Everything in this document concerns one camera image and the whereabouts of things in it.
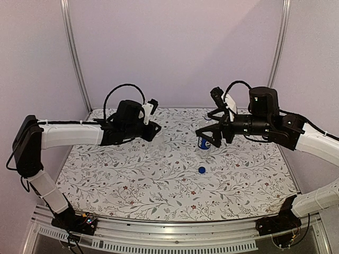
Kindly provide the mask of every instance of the floral tablecloth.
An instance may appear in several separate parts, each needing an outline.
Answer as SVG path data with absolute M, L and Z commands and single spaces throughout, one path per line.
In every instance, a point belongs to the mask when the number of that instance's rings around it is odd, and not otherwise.
M 141 139 L 74 146 L 58 188 L 77 210 L 132 219 L 211 221 L 277 213 L 297 192 L 278 147 L 237 136 L 199 159 L 194 131 L 205 112 L 157 109 L 152 120 L 163 127 L 165 156 L 150 156 L 151 143 Z M 102 118 L 102 110 L 90 118 Z

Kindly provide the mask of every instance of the white panel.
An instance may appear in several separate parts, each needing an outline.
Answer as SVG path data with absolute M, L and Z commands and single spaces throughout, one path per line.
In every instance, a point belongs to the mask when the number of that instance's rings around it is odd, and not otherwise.
M 18 173 L 5 170 L 15 135 L 28 114 L 76 120 L 86 112 L 59 1 L 1 1 L 0 34 L 0 253 L 20 253 L 38 198 L 25 192 Z M 66 151 L 58 148 L 42 154 L 54 179 Z
M 299 112 L 339 135 L 339 3 L 291 1 L 287 37 L 275 80 L 280 107 Z M 306 153 L 287 151 L 303 193 L 331 183 L 339 168 Z M 322 212 L 333 253 L 339 253 L 337 207 Z
M 116 85 L 135 83 L 160 106 L 214 106 L 210 91 L 243 79 L 265 86 L 281 1 L 102 0 L 69 2 L 75 41 L 94 108 Z M 238 106 L 246 88 L 234 88 Z M 123 98 L 139 99 L 124 88 Z

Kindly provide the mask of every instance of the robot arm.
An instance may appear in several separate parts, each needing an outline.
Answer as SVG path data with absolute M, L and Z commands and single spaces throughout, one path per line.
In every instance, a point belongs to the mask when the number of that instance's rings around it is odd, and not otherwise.
M 301 115 L 279 110 L 276 90 L 267 87 L 251 88 L 248 107 L 251 114 L 242 115 L 235 112 L 236 107 L 227 105 L 227 100 L 232 100 L 227 99 L 229 94 L 219 87 L 211 91 L 211 97 L 218 108 L 208 115 L 218 123 L 196 130 L 196 134 L 214 146 L 220 147 L 222 138 L 226 139 L 226 143 L 232 143 L 236 134 L 260 135 L 263 142 L 274 142 L 290 150 L 307 152 L 339 166 L 337 137 L 320 132 L 319 128 Z M 212 132 L 212 136 L 209 137 L 204 132 Z M 258 220 L 259 232 L 268 234 L 292 229 L 296 224 L 301 225 L 300 217 L 337 204 L 339 179 L 313 192 L 288 197 L 279 215 Z
M 43 170 L 41 149 L 76 144 L 119 145 L 138 137 L 151 141 L 161 130 L 157 123 L 149 120 L 157 105 L 153 99 L 144 105 L 121 101 L 117 111 L 107 120 L 38 121 L 34 115 L 29 115 L 13 142 L 13 153 L 8 163 L 14 156 L 15 170 L 27 179 L 29 186 L 54 214 L 52 225 L 93 235 L 96 227 L 94 216 L 75 214 L 67 198 Z

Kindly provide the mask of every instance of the white wall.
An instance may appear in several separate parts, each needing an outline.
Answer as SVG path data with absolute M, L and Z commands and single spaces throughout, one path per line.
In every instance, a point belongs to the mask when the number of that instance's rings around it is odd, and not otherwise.
M 116 85 L 134 83 L 160 106 L 215 106 L 210 91 L 243 79 L 267 85 L 281 1 L 74 0 L 72 25 L 87 90 L 102 107 Z M 112 95 L 139 99 L 133 88 Z M 232 90 L 239 106 L 247 89 Z
M 60 2 L 2 1 L 0 7 L 0 253 L 20 253 L 37 203 L 5 169 L 13 139 L 26 115 L 83 119 L 85 107 L 65 37 Z M 55 179 L 67 148 L 43 152 Z
M 287 37 L 274 84 L 280 108 L 298 112 L 336 136 L 339 136 L 338 24 L 338 1 L 291 1 Z M 303 193 L 339 177 L 339 168 L 314 156 L 297 151 L 286 151 L 286 155 Z M 338 253 L 339 210 L 337 206 L 333 209 L 326 226 L 332 228 L 327 233 L 332 250 Z

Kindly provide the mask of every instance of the bottle label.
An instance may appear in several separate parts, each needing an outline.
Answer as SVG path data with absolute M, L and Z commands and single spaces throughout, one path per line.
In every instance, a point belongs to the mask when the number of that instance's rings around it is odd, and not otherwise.
M 208 142 L 206 139 L 199 137 L 198 139 L 198 147 L 202 150 L 208 150 L 211 147 L 211 143 Z

